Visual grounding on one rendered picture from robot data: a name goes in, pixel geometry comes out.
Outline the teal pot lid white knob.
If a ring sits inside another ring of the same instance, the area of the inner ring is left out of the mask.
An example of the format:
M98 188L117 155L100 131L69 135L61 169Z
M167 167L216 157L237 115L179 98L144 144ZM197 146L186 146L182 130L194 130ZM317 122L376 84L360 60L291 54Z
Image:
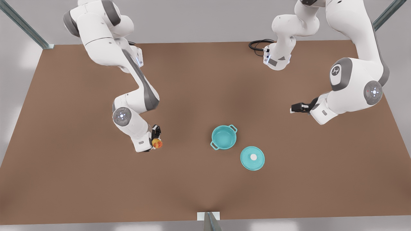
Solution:
M257 171L265 164L263 151L255 146L248 146L241 151L241 164L250 171Z

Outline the teal pot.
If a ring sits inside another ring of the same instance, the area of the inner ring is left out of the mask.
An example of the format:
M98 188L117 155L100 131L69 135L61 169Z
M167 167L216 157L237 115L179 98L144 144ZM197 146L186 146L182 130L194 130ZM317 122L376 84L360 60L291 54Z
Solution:
M235 145L238 129L234 125L216 127L211 135L210 146L214 150L228 150Z

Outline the silver frame post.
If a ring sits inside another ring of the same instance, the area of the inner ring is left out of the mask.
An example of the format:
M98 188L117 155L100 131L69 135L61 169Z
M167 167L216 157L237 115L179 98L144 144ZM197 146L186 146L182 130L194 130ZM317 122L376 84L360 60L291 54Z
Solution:
M374 31L377 31L407 0L393 0L392 3L373 22Z
M43 50L54 49L37 31L35 31L5 0L0 0L0 10L19 26Z
M220 212L197 212L197 221L204 221L203 231L222 231L218 221Z

